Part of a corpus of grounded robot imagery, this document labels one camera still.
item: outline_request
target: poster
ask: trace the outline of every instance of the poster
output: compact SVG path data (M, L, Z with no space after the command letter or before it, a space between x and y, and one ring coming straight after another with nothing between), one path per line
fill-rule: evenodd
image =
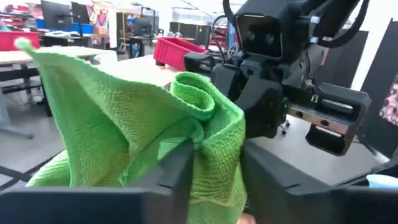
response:
M384 99L379 114L383 119L398 126L398 75L396 75L386 99Z
M95 34L105 35L109 37L109 18L108 10L101 6L98 2L91 2L87 4L88 17L90 18L90 24L95 26L98 32ZM93 45L100 45L102 43L102 38L92 38Z
M43 11L40 4L31 4L27 3L29 7L29 11L32 14L33 18L35 19L44 19L43 18Z

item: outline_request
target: red bin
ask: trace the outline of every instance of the red bin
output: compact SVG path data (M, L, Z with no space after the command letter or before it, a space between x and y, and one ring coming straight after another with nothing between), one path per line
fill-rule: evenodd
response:
M205 54L208 51L178 37L159 37L154 59L157 63L170 65L179 71L184 71L184 56L190 52Z
M24 37L30 40L30 44L35 47L40 47L39 42L39 34L36 32L20 32L20 31L12 31L12 32L0 32L0 51L10 51L10 50L19 50L14 46L14 42L16 39Z

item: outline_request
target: pink patterned fabric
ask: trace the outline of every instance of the pink patterned fabric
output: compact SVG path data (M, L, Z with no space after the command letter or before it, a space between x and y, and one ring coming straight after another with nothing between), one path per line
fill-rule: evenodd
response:
M398 126L398 75L396 75L379 114L388 122Z

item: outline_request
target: towel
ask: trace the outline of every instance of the towel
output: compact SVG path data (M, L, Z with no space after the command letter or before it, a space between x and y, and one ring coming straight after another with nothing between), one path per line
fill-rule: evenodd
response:
M124 187L192 139L188 222L237 222L246 201L239 164L244 113L205 77L182 72L168 91L119 79L78 58L33 49L26 40L16 46L39 70L66 148L27 186ZM138 75L134 68L131 75Z

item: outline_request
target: white table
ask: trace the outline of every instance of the white table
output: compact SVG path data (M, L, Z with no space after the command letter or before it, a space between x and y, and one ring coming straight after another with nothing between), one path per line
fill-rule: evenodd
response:
M153 55L132 58L114 63L104 63L98 68L114 77L127 81L146 82L157 86L165 86L175 79L179 71L171 67L155 65Z
M108 54L112 51L91 49L87 47L42 47L39 49L41 52L58 52L60 54L66 54L73 57L91 57L99 54ZM10 51L10 52L0 52L0 65L9 65L12 67L15 64L23 65L31 63L32 58L22 51ZM2 80L1 75L5 75L6 72L0 72L0 80ZM11 124L10 117L7 112L6 102L2 91L0 91L0 131L8 131L15 134L20 134L32 139L34 135L30 132L21 130Z

